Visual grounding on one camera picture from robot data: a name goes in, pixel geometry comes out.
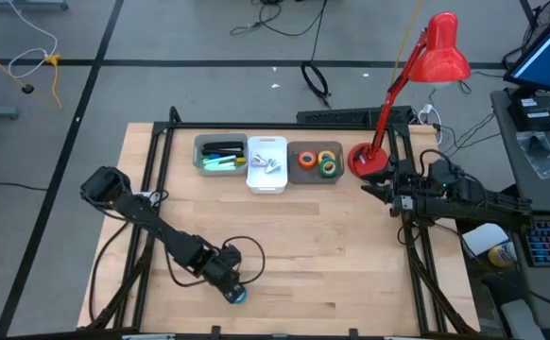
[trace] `black metal frame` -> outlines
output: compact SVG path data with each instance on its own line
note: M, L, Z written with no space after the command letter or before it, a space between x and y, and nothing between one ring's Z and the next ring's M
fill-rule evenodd
M157 146L158 146L158 139L160 135L165 132L166 133L166 139L165 139L165 145L163 146L163 154L162 154L162 160L161 160L161 167L160 167L160 174L158 178L157 187L155 190L161 190L163 189L163 185L165 182L165 172L167 170L167 164L168 164L168 158L171 151L172 146L172 140L175 129L179 128L208 128L208 129L310 129L310 130L373 130L373 127L371 126L360 126L360 125L338 125L338 126L332 126L332 125L326 125L326 124L299 124L299 123L184 123L180 119L180 117L176 114L176 111L174 109L171 109L170 111L170 121L169 122L156 122L154 123L153 132L151 136L151 141L149 143L149 150L147 154L147 161L146 161L146 167L145 167L145 174L143 176L143 182L142 182L142 190L146 191L149 187L149 179L151 178L152 169L154 166L155 158L156 158L156 152L157 152ZM387 136L388 136L388 142L390 145L390 155L392 157L396 157L399 159L399 148L397 145L397 136L401 136L403 144L404 144L404 153L405 158L410 161L412 168L415 171L415 163L414 163L414 157L413 157L413 151L411 148L411 142L409 139L409 128L408 125L404 124L394 124L387 126ZM408 226L404 222L404 233L406 239L412 238L412 226ZM129 245L129 251L128 251L128 257L127 257L127 263L124 273L124 278L126 278L134 265L135 257L138 251L138 242L139 242L139 236L140 236L140 228L135 226L134 230L132 232L132 236L130 238L130 245ZM145 247L153 248L154 239L153 238L147 238ZM428 235L428 229L422 228L421 229L421 245L422 245L422 251L423 251L423 258L426 265L427 270L431 274L433 280L437 282L437 271L435 268L435 261L433 257L433 252L430 244L430 238ZM407 250L411 247L414 247L415 245L411 243L407 243L406 247ZM132 328L140 329L141 327L141 321L143 317L143 308L145 304L145 296L146 296L146 289L148 286L148 273L149 268L145 271L144 275L141 277L141 280L139 282L138 286L138 293L137 293L137 300L134 307L134 315L132 318ZM428 321L426 316L426 308L424 305L424 299L421 289L421 280L418 274L414 270L410 270L411 280L412 280L412 290L414 294L414 299L416 303L416 314L418 318L418 324L421 334L426 334L429 332L428 329ZM122 327L123 326L123 318L124 314L126 312L126 302L122 303L120 309L117 312L114 327ZM437 331L438 332L447 332L447 327L445 323L445 316L438 306L437 302L433 300L433 307L435 311L435 319L437 321ZM368 338L374 338L374 337L364 337L364 336L358 336L358 333L356 337L352 336L353 330L350 330L350 337L345 336L338 336L338 337L331 337L332 339L349 339L349 338L361 338L361 339L368 339ZM226 338L225 335L218 335L215 336L215 329L213 329L213 332L211 334L187 334L188 336L192 336L194 338L210 338L210 339L218 339L218 336L221 336L220 338ZM252 335L252 338L259 339L259 338L265 338L265 339L271 339L272 334L263 334L263 335Z
M537 26L536 16L535 14L533 14L533 9L531 9L531 5L529 5L529 0L519 0L519 3L521 4L521 8L523 9L524 16L527 18L529 25L533 29L535 29Z
M170 119L168 122L155 122L153 125L151 140L149 142L149 150L147 152L145 173L143 175L143 182L141 184L142 191L149 191L150 179L153 173L153 168L155 165L155 160L157 156L158 143L162 136L165 134L165 141L163 146L162 158L160 162L158 180L156 183L155 190L162 190L165 185L166 173L168 167L168 161L170 158L172 143L174 139L174 132L179 128L207 128L207 129L307 129L307 130L369 130L372 131L373 127L371 126L361 126L361 125L342 125L342 126L332 126L332 125L316 125L316 124L298 124L298 123L183 123L180 119L178 113L173 108L170 109ZM400 160L400 152L397 142L397 137L401 137L404 145L404 154L403 158L404 164L411 166L413 171L416 171L416 166L414 162L414 154L411 147L410 136L409 136L409 127L406 124L392 124L388 125L386 128L388 142L390 145L390 157L396 160ZM406 240L413 239L412 228L414 226L410 225L406 221L403 221L404 226L404 237ZM428 235L428 229L421 227L421 245L423 259L425 263L426 270L430 274L434 282L437 282L437 271L435 268L435 261L433 257L433 252L431 248L430 238ZM130 275L133 275L133 271L142 269L143 272L140 275L140 281L137 291L137 299L134 305L134 313L132 317L132 325L129 328L124 328L124 315L126 314L127 308L127 299L121 298L125 292L129 290L130 286L120 287L118 290L118 297L114 297L111 303L119 304L119 308L115 313L114 323L112 329L103 329L107 326L108 322L101 322L98 327L80 329L76 332L67 332L67 333L53 333L53 334L39 334L31 335L25 337L15 337L17 339L25 340L37 340L37 339L48 339L48 338L79 338L79 339L91 339L100 337L101 332L104 332L106 337L116 338L117 336L121 337L123 334L120 331L124 331L127 334L139 333L141 328L141 322L143 318L143 310L145 307L146 299L146 289L148 287L148 275L151 265L151 254L153 252L153 247L155 240L153 237L147 236L145 247L143 249L142 262L136 260L136 254L139 249L139 240L141 235L141 228L139 226L134 226L132 235L130 237L127 262L124 271L124 277L128 278ZM409 254L412 251L415 251L415 244L411 242L406 242L405 247L407 253ZM433 308L435 311L435 319L437 321L437 331L430 331L428 328L428 319L426 314L426 306L424 304L424 297L421 289L421 279L416 270L413 269L410 264L410 277L412 281L412 290L416 305L416 317L418 319L418 325L421 336L430 335L431 338L445 338L447 336L447 328L445 323L445 316L438 305L437 301L433 298ZM462 338L461 334L454 334L454 339ZM262 340L262 339L298 339L298 340L314 340L314 339L325 339L325 340L383 340L383 336L360 336L357 329L349 329L348 335L292 335L292 334L221 334L220 326L213 326L210 333L176 333L177 339L189 339L189 340L218 340L218 339L252 339L252 340Z

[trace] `floor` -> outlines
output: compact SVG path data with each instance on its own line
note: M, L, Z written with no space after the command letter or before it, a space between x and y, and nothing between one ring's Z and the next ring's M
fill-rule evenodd
M320 4L285 0L281 17L272 24L300 31ZM337 61L321 68L333 108L381 105L415 4L328 3L316 60ZM324 109L303 82L298 63L286 62L310 57L314 31L289 38L262 28L230 36L234 26L253 23L258 8L239 0L77 0L68 11L24 11L28 20L59 38L58 52L65 59L59 81L63 110L21 93L0 71L0 106L16 106L21 114L18 120L0 120L0 181L51 189L45 195L0 187L0 315L30 235L43 231L28 280L19 285L23 292L11 324L2 332L75 328L102 221L79 199L78 188L99 165L116 164L127 123L165 120L171 105L184 121L218 122L294 122L297 111ZM471 62L488 68L473 70L501 75L497 63L521 43L527 25L519 2L425 1L417 26L444 10L458 15L458 47ZM418 29L410 34L410 46L418 34ZM48 48L51 41L10 8L0 9L0 59L8 62L36 46ZM351 61L377 62L368 67ZM28 69L20 66L15 72ZM44 66L25 81L51 101L52 76L52 67ZM489 93L507 86L482 75L466 82L470 95L456 85L433 95L443 125L460 134L491 113ZM430 92L409 83L397 103L419 109ZM473 138L496 132L493 120ZM449 135L443 137L441 150L451 145ZM495 171L484 158L496 164ZM454 161L491 189L512 183L500 138L463 149Z

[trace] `lamp base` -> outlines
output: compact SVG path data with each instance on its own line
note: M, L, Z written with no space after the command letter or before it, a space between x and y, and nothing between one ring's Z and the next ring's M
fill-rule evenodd
M355 160L355 154L363 148L361 151L361 157ZM382 148L376 152L376 155L370 159L368 153L371 149L371 143L361 143L355 145L347 156L347 164L352 174L362 178L365 175L372 174L376 171L384 169L388 164L388 154Z

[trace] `white cable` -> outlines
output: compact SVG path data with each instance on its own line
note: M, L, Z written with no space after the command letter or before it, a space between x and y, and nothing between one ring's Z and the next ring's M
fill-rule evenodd
M437 120L438 120L438 125L441 126L443 123L441 123L441 116L438 114L438 111L437 109L435 109L434 106L432 106L431 104L424 104L424 107L422 108L422 110L420 110L420 112L418 112L418 121L420 122L421 125L424 125L424 124L428 124L428 114L430 114L430 112L434 112L435 115L437 116ZM420 118L421 115L423 114L426 114L426 119L424 121L422 121L422 119ZM441 142L443 142L443 134L441 132L438 133L438 139L437 139L437 145L440 145Z
M21 15L21 11L19 9L17 9L16 7L14 7L14 4L12 3L12 0L9 0L9 4L10 6L12 7L12 9L14 9L14 12L17 13L17 15L19 16L19 18L21 18L21 20L23 20L24 23L28 24L29 26L31 26L32 28L38 30L39 32L42 32L43 34L47 35L48 37L52 38L54 41L55 41L55 46L52 48L52 51L50 53L46 52L45 49L43 48L32 48L30 50L27 50L25 52L23 52L22 54L18 55L17 57L15 57L13 60L11 60L9 62L9 73L13 76L13 77L16 77L16 78L22 78L22 77L27 77L29 75L31 75L32 73L36 72L36 70L38 70L40 68L40 66L42 66L45 62L45 59L54 55L55 52L57 51L57 45L59 44L59 39L57 39L57 37L55 37L54 35L46 32L45 30L37 27L36 25L33 25L32 23L30 23L26 18L23 17L23 15ZM38 65L36 65L36 67L34 67L33 69L31 69L31 71L27 72L26 74L24 75L20 75L20 76L16 76L12 73L12 65L15 63L15 61L17 61L18 59L22 58L23 56L26 56L28 55L29 53L32 53L32 52L36 52L36 51L40 51L43 53L43 59L42 61L40 61L40 63L38 63Z

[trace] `white plastic container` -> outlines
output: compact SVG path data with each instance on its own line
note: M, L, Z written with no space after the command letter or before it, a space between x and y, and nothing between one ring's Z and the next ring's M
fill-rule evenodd
M248 152L248 162L258 154L282 165L280 170L267 174L264 167L249 164L246 180L249 189L255 194L281 194L287 184L287 140L284 137L250 137Z

